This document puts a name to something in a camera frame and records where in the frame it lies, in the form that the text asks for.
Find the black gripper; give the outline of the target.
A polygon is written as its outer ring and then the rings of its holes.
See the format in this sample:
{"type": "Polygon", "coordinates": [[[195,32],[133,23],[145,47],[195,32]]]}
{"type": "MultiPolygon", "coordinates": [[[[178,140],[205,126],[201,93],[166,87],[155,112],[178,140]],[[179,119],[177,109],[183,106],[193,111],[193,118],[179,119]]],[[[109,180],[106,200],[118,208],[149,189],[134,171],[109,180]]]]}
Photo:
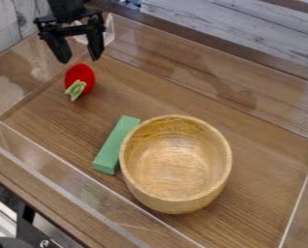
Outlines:
{"type": "Polygon", "coordinates": [[[39,29],[41,39],[46,41],[62,63],[66,64],[73,56],[66,37],[79,35],[87,35],[93,60],[101,59],[106,50],[105,32],[107,31],[101,9],[83,9],[67,18],[46,15],[38,17],[34,23],[39,29]]]}

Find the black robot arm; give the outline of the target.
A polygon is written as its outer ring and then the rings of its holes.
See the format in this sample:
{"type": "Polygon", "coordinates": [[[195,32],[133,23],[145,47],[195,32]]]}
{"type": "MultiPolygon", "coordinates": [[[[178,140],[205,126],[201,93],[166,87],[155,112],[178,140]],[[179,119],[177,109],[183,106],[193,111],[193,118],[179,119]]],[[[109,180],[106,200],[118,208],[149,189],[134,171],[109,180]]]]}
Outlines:
{"type": "Polygon", "coordinates": [[[93,60],[101,59],[106,50],[107,31],[103,11],[86,7],[86,0],[47,0],[53,14],[34,20],[39,38],[47,43],[58,60],[67,63],[73,52],[67,37],[85,35],[93,60]]]}

